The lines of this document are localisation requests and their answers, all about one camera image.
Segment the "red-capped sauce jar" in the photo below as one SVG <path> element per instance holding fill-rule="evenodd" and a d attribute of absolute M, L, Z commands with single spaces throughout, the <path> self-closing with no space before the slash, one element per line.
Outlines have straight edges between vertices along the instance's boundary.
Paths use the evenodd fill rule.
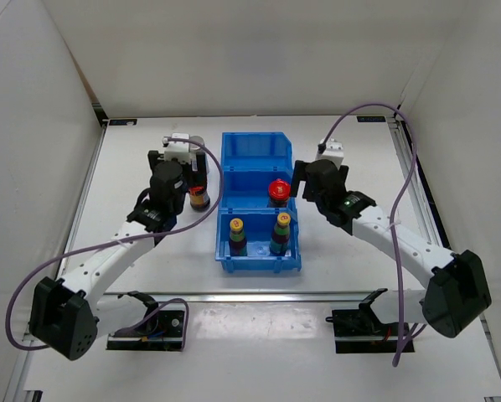
<path fill-rule="evenodd" d="M 290 183 L 278 178 L 270 183 L 267 193 L 269 208 L 285 208 L 290 199 Z"/>
<path fill-rule="evenodd" d="M 197 185 L 189 188 L 189 202 L 193 210 L 205 211 L 209 208 L 210 198 L 206 185 Z"/>

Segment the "yellow-capped sauce bottle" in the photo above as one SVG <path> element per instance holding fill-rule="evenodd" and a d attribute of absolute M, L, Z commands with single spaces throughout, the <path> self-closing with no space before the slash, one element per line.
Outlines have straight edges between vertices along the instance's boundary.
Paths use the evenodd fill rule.
<path fill-rule="evenodd" d="M 291 215 L 289 213 L 279 213 L 271 232 L 270 252 L 273 255 L 285 255 L 291 236 L 290 230 Z"/>
<path fill-rule="evenodd" d="M 232 256 L 247 256 L 247 238 L 242 219 L 233 218 L 230 221 L 229 247 Z"/>

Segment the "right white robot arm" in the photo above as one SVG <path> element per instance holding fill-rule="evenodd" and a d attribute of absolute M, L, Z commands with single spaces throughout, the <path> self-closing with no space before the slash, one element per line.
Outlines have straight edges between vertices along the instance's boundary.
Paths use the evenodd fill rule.
<path fill-rule="evenodd" d="M 456 337 L 492 303 L 483 263 L 470 250 L 457 254 L 431 245 L 389 218 L 369 196 L 348 191 L 348 167 L 329 160 L 296 161 L 291 196 L 303 188 L 303 198 L 316 204 L 333 226 L 363 240 L 400 262 L 423 286 L 422 292 L 385 288 L 360 304 L 356 317 L 371 335 L 398 321 L 427 324 L 446 338 Z"/>

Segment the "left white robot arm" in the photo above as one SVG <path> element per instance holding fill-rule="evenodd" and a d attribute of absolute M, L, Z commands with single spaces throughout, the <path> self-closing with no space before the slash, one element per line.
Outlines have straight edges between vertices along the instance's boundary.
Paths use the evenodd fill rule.
<path fill-rule="evenodd" d="M 98 248 L 80 267 L 57 280 L 45 277 L 34 289 L 29 331 L 70 361 L 112 332 L 149 340 L 165 331 L 159 304 L 151 296 L 129 291 L 109 301 L 102 299 L 116 279 L 175 231 L 189 188 L 207 181 L 203 152 L 150 151 L 148 161 L 149 185 L 111 246 Z"/>

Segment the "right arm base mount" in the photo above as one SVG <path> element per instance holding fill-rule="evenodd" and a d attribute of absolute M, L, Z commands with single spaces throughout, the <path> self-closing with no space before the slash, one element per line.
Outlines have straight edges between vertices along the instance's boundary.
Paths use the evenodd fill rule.
<path fill-rule="evenodd" d="M 370 309 L 386 291 L 386 288 L 377 289 L 356 308 L 333 309 L 325 318 L 325 322 L 333 326 L 336 354 L 395 353 L 398 322 L 382 323 Z"/>

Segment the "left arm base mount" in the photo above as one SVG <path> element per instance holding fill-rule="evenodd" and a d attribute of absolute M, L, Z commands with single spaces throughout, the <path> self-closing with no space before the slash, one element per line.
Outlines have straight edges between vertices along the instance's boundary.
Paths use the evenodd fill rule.
<path fill-rule="evenodd" d="M 187 341 L 190 308 L 182 298 L 156 301 L 152 296 L 132 291 L 127 293 L 146 308 L 147 321 L 132 329 L 110 334 L 108 351 L 182 352 Z"/>

